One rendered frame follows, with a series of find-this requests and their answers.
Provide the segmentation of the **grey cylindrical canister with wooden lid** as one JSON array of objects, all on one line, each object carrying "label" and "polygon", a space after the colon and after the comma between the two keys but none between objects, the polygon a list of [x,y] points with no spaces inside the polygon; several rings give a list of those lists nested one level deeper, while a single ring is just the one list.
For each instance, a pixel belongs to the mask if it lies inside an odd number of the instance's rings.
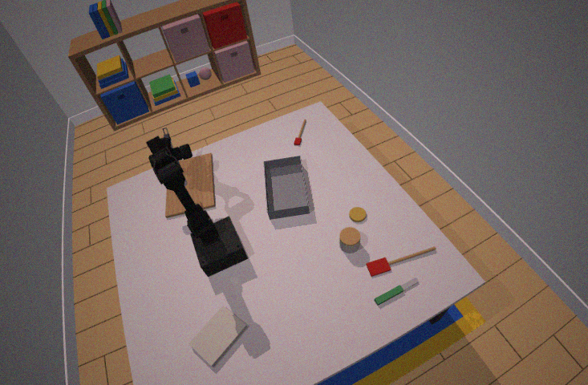
[{"label": "grey cylindrical canister with wooden lid", "polygon": [[359,249],[360,232],[354,228],[345,228],[340,233],[340,249],[345,253],[354,253]]}]

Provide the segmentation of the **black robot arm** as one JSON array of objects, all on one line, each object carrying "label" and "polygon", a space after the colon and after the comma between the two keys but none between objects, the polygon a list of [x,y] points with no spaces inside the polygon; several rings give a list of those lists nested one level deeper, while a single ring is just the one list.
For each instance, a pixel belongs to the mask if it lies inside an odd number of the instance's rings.
[{"label": "black robot arm", "polygon": [[[153,171],[161,184],[175,192],[177,198],[185,208],[185,216],[188,218],[187,226],[193,236],[200,238],[203,246],[211,245],[218,239],[218,233],[215,224],[211,221],[207,211],[193,202],[188,190],[184,186],[184,171],[180,166],[177,158],[171,154],[171,140],[167,137],[159,136],[146,142],[151,150],[151,161]],[[170,152],[171,151],[171,152]]]}]

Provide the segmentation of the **yellow flat round disc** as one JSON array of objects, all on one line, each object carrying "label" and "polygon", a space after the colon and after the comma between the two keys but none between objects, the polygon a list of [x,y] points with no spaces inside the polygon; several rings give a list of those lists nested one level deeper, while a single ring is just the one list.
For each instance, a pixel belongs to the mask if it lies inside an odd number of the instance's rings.
[{"label": "yellow flat round disc", "polygon": [[361,222],[361,221],[364,221],[365,218],[366,218],[366,212],[364,209],[362,209],[360,207],[354,207],[350,211],[350,219],[353,222]]}]

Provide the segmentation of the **wooden board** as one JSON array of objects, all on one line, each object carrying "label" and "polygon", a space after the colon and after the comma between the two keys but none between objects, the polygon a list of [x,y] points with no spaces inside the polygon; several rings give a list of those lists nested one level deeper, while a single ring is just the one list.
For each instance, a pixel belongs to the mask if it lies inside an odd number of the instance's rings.
[{"label": "wooden board", "polygon": [[[215,207],[212,153],[179,161],[187,180],[185,187],[195,205],[199,204],[203,209]],[[175,192],[167,189],[166,218],[184,214],[185,211]]]}]

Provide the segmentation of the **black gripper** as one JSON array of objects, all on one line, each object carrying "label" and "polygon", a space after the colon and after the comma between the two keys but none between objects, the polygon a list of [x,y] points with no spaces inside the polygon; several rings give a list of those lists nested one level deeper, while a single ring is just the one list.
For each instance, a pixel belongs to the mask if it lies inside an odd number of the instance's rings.
[{"label": "black gripper", "polygon": [[[171,152],[171,154],[173,156],[175,156],[177,158],[177,160],[182,160],[182,159],[186,160],[186,159],[189,159],[189,158],[192,158],[193,157],[193,154],[192,154],[192,151],[191,151],[191,148],[190,148],[189,144],[185,144],[183,146],[180,146],[179,148],[173,148],[172,150],[173,151],[172,152],[170,151],[170,152]],[[151,159],[152,159],[151,156],[149,156],[148,159],[151,162],[151,165],[152,165],[152,168],[153,168],[153,163],[151,161]]]}]

